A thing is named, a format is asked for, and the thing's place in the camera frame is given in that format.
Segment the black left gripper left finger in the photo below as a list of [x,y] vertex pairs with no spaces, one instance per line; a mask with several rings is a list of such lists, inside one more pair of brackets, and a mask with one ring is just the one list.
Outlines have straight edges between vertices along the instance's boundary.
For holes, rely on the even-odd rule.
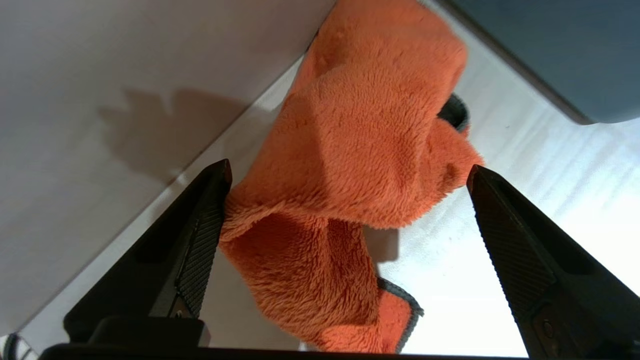
[[228,159],[206,166],[65,315],[70,341],[110,317],[197,318],[232,184]]

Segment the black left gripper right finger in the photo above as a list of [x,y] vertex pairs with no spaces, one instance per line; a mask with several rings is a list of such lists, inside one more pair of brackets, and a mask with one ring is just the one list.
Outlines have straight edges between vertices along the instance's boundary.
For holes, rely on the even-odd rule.
[[638,295],[498,173],[466,186],[528,356],[637,360]]

